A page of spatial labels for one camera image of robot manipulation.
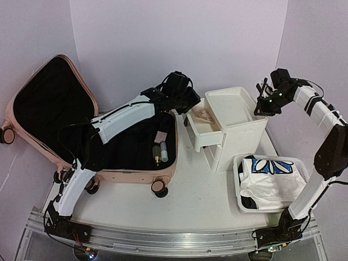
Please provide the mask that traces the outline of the small pink square compact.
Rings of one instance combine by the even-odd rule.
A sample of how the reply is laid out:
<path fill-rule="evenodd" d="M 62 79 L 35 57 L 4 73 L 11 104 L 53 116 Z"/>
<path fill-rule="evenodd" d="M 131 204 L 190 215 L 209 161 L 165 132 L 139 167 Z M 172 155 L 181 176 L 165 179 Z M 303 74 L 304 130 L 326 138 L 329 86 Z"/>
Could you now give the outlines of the small pink square compact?
<path fill-rule="evenodd" d="M 157 144 L 160 144 L 161 142 L 165 142 L 166 137 L 167 137 L 167 132 L 157 131 L 154 142 Z"/>

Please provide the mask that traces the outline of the pink eyeshadow palette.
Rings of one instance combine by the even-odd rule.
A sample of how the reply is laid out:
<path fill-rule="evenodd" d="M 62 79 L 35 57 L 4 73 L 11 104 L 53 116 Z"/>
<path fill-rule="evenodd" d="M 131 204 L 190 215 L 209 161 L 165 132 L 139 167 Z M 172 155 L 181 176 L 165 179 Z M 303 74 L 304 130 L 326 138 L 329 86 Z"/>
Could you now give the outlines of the pink eyeshadow palette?
<path fill-rule="evenodd" d="M 194 121 L 200 123 L 214 124 L 215 121 L 213 117 L 210 115 L 209 111 L 201 106 L 194 106 L 191 109 L 191 117 Z"/>

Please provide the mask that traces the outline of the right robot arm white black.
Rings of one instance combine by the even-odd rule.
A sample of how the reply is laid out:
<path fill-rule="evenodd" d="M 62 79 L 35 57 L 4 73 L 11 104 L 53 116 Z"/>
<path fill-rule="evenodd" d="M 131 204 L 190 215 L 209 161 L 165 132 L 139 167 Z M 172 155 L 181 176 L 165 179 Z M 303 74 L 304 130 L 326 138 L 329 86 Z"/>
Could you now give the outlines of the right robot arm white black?
<path fill-rule="evenodd" d="M 318 127 L 323 141 L 314 155 L 309 181 L 297 199 L 281 213 L 278 225 L 255 231 L 258 246 L 300 239 L 319 200 L 347 169 L 347 121 L 316 92 L 315 83 L 282 77 L 273 80 L 270 86 L 267 81 L 264 79 L 256 85 L 259 92 L 256 114 L 275 116 L 281 113 L 283 106 L 294 102 Z"/>

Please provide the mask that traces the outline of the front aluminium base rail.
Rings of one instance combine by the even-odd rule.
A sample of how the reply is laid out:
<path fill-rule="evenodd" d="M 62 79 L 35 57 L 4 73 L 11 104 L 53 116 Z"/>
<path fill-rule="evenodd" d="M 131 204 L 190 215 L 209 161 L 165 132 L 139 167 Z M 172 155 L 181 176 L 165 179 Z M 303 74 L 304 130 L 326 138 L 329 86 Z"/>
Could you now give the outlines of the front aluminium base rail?
<path fill-rule="evenodd" d="M 269 252 L 298 251 L 301 255 L 313 250 L 318 259 L 325 260 L 326 252 L 316 220 L 312 219 L 302 237 L 294 242 L 284 241 L 262 246 L 265 236 L 257 236 L 253 229 L 224 231 L 147 231 L 86 225 L 74 222 L 83 245 L 109 252 L 152 257 L 194 258 L 231 256 L 261 250 Z"/>

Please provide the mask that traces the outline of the frosted gold-capped cosmetic bottle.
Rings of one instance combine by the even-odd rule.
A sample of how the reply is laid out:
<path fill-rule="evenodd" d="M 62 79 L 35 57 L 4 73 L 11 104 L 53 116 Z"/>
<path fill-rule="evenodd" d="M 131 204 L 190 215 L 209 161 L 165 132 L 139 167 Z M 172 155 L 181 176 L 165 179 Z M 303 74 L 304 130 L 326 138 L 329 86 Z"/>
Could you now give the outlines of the frosted gold-capped cosmetic bottle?
<path fill-rule="evenodd" d="M 156 163 L 156 166 L 159 166 L 161 163 L 161 150 L 160 147 L 155 145 L 152 148 L 153 158 Z"/>

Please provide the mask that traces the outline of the white three-drawer storage cabinet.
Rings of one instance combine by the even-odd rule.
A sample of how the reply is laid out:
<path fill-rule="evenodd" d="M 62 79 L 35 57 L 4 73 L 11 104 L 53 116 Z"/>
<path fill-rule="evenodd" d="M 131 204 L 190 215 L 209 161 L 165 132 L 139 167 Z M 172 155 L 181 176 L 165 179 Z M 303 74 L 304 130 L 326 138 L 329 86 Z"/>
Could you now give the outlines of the white three-drawer storage cabinet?
<path fill-rule="evenodd" d="M 256 152 L 268 117 L 254 115 L 256 102 L 245 88 L 208 91 L 196 106 L 206 108 L 215 123 L 196 122 L 189 110 L 184 125 L 195 151 L 204 152 L 212 171 L 231 170 L 236 155 Z"/>

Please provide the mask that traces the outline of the pink hard-shell suitcase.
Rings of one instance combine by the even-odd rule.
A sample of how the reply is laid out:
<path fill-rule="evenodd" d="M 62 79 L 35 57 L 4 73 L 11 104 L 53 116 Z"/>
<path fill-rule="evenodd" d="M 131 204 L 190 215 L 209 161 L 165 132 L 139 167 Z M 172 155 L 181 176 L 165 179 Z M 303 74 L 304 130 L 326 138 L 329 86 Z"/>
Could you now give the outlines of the pink hard-shell suitcase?
<path fill-rule="evenodd" d="M 21 136 L 68 172 L 79 150 L 79 125 L 98 115 L 98 105 L 73 62 L 57 55 L 40 67 L 9 102 L 1 142 Z"/>

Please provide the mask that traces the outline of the small white tube bottle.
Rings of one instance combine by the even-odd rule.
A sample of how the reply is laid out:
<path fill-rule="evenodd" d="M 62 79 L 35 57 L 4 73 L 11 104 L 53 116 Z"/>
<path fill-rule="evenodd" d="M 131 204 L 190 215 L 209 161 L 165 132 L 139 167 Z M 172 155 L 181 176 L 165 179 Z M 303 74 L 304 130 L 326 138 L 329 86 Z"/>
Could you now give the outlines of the small white tube bottle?
<path fill-rule="evenodd" d="M 162 162 L 167 162 L 169 160 L 166 142 L 160 143 L 160 152 L 161 152 L 161 160 Z"/>

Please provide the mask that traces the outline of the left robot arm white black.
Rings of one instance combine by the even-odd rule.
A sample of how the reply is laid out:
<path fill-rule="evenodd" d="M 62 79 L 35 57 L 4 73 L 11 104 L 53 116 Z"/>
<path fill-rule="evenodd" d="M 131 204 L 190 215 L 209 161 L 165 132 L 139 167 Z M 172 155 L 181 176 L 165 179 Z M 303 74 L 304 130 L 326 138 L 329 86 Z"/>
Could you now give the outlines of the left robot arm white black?
<path fill-rule="evenodd" d="M 71 218 L 81 194 L 96 193 L 101 181 L 147 183 L 157 197 L 166 196 L 178 158 L 175 116 L 200 100 L 192 87 L 182 93 L 149 88 L 127 104 L 79 125 L 80 146 L 72 167 L 54 175 L 60 188 L 46 209 L 45 232 L 87 242 L 91 227 Z"/>

